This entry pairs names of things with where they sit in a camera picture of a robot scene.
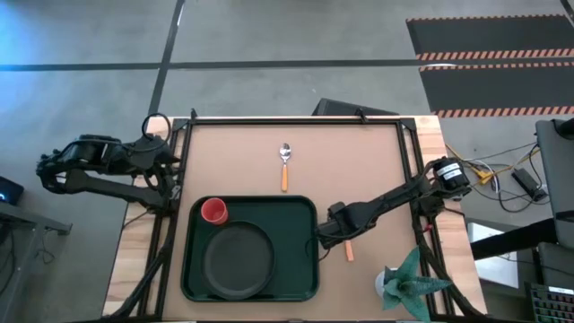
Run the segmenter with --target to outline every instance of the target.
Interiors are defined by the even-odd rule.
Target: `black floor mat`
[[[424,66],[430,110],[440,118],[574,113],[574,63]]]
[[[561,14],[407,20],[421,60],[574,56],[574,28]]]

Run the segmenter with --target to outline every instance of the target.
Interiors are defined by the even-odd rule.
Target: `yellow cable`
[[[452,147],[450,146],[450,144],[446,144],[446,145],[447,145],[447,148],[448,148],[458,159],[464,160],[464,158],[463,158],[461,155],[459,155],[459,154],[454,150],[454,148],[452,148]],[[492,179],[492,177],[493,177],[494,175],[498,175],[498,174],[500,174],[500,173],[502,173],[502,172],[504,172],[504,171],[507,171],[507,170],[512,170],[515,166],[519,165],[520,163],[525,162],[526,160],[528,160],[528,158],[530,158],[530,157],[536,155],[536,154],[539,153],[539,152],[540,152],[540,148],[538,148],[538,149],[534,150],[533,152],[531,152],[530,154],[524,156],[524,157],[523,157],[520,161],[518,161],[516,164],[514,164],[514,165],[509,165],[508,167],[505,167],[505,168],[503,168],[502,170],[496,170],[496,171],[493,172],[493,173],[491,173],[491,172],[489,172],[489,171],[478,170],[477,168],[475,168],[475,167],[472,166],[472,165],[470,166],[470,169],[476,174],[476,176],[478,176],[478,178],[479,178],[479,179],[478,179],[478,182],[479,182],[481,185],[484,185],[484,184],[488,183],[489,181],[491,181],[491,179]]]

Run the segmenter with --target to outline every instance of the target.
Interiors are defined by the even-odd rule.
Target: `gray floor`
[[[174,6],[175,0],[5,0],[0,2],[0,65],[159,62]],[[563,9],[558,0],[188,0],[172,61],[413,58],[406,18],[530,13]],[[35,163],[41,153],[80,134],[136,139],[156,75],[0,73],[0,175],[26,187],[23,207],[74,223],[69,237],[47,237],[57,260],[35,268],[20,322],[100,315],[126,203],[50,194],[34,174]],[[171,71],[160,112],[308,115],[322,97],[401,114],[430,113],[413,67]],[[441,125],[446,141],[473,158],[533,142],[537,119],[461,118]],[[489,162],[513,163],[524,153]],[[539,157],[535,165],[542,173]],[[519,192],[508,175],[501,182]],[[515,202],[509,207],[522,204]],[[463,208],[469,218],[512,225],[550,216],[548,205],[508,214],[476,193],[465,198]]]

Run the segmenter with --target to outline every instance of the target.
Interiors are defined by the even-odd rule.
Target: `black plate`
[[[207,241],[202,261],[205,285],[228,301],[245,300],[271,279],[275,253],[269,236],[253,223],[225,223]]]

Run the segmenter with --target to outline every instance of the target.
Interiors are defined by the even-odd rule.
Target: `white pot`
[[[377,275],[377,279],[375,279],[375,291],[377,291],[378,297],[381,299],[383,298],[383,292],[385,291],[385,270],[383,269]]]

